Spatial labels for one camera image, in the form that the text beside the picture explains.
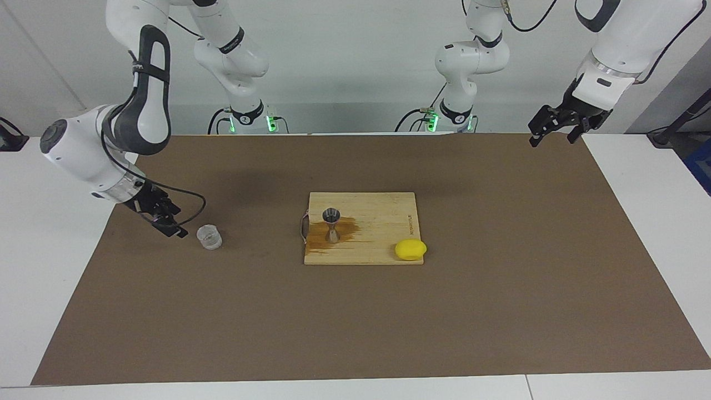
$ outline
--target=metal jigger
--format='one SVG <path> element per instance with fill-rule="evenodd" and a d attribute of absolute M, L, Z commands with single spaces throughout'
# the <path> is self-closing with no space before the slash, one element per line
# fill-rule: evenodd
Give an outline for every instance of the metal jigger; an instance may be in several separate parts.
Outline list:
<path fill-rule="evenodd" d="M 336 231 L 336 224 L 338 223 L 338 220 L 341 219 L 341 212 L 336 209 L 327 209 L 324 211 L 323 218 L 328 225 L 326 241 L 329 243 L 338 243 L 341 235 L 339 235 Z"/>

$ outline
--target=yellow lemon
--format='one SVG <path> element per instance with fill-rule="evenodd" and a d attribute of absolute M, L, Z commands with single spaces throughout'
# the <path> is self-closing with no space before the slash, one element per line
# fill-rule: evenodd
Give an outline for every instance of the yellow lemon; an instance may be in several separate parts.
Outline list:
<path fill-rule="evenodd" d="M 427 252 L 427 246 L 419 239 L 405 239 L 395 245 L 395 255 L 401 260 L 419 260 Z"/>

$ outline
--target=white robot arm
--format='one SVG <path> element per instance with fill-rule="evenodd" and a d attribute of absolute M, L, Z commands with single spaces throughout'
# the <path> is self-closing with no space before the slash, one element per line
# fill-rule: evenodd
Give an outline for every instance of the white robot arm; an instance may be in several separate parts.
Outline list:
<path fill-rule="evenodd" d="M 476 98 L 474 76 L 498 72 L 508 64 L 510 51 L 501 30 L 505 22 L 500 0 L 472 0 L 466 25 L 474 40 L 450 43 L 437 51 L 435 65 L 447 80 L 438 130 L 465 130 Z"/>
<path fill-rule="evenodd" d="M 126 152 L 156 154 L 171 136 L 171 52 L 165 34 L 170 6 L 190 9 L 205 36 L 196 44 L 196 56 L 225 86 L 232 114 L 242 126 L 267 131 L 266 119 L 259 118 L 264 105 L 252 79 L 263 76 L 269 64 L 224 0 L 108 0 L 109 32 L 134 57 L 131 95 L 121 105 L 99 106 L 54 122 L 42 135 L 41 151 L 90 184 L 94 196 L 150 215 L 146 219 L 166 236 L 184 237 L 188 232 L 182 225 L 194 216 L 177 223 L 174 217 L 181 210 L 159 188 L 163 185 L 147 179 L 125 158 Z M 204 197 L 189 193 L 202 198 L 204 208 Z"/>
<path fill-rule="evenodd" d="M 602 0 L 588 16 L 577 1 L 575 6 L 578 19 L 597 33 L 597 42 L 562 103 L 558 107 L 544 105 L 528 124 L 534 147 L 561 127 L 574 126 L 568 134 L 570 143 L 600 128 L 622 94 L 704 11 L 706 0 Z"/>

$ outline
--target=brown liquid stain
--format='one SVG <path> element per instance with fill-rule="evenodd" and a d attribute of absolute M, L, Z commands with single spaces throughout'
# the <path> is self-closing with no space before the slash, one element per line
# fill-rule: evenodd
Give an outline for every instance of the brown liquid stain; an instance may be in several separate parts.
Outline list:
<path fill-rule="evenodd" d="M 360 230 L 360 226 L 356 224 L 355 218 L 341 217 L 336 224 L 336 231 L 341 235 L 338 243 L 352 241 L 353 234 Z M 325 250 L 331 249 L 338 243 L 329 243 L 326 240 L 328 233 L 328 224 L 325 221 L 309 224 L 309 235 L 306 237 L 306 254 L 309 253 L 325 253 Z"/>

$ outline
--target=table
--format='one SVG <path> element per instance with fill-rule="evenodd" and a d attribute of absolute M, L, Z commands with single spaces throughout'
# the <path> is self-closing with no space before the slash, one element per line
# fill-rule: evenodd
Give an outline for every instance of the table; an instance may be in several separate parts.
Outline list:
<path fill-rule="evenodd" d="M 711 348 L 711 199 L 670 150 L 645 137 L 587 135 L 620 204 L 689 319 Z M 517 375 L 353 381 L 128 384 L 23 388 L 29 384 L 112 205 L 86 195 L 86 187 L 43 159 L 38 139 L 17 154 L 3 154 L 0 211 L 4 232 L 0 263 L 0 394 L 25 398 L 440 398 L 440 399 L 705 399 L 711 371 L 628 374 Z"/>

